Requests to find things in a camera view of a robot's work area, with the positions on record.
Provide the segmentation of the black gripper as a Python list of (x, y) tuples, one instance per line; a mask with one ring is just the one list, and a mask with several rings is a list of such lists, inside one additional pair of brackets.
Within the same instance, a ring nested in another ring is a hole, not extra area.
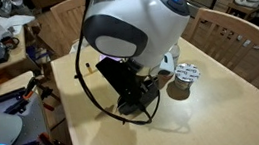
[(140, 84), (146, 79), (136, 75), (126, 62), (105, 58), (96, 67), (120, 97), (129, 101), (138, 98)]

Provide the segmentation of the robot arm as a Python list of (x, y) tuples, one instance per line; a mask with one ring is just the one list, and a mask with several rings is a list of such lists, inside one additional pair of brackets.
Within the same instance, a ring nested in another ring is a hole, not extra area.
[(189, 18), (186, 0), (88, 0), (83, 37), (107, 56), (98, 67), (132, 106), (144, 96), (141, 78), (174, 74)]

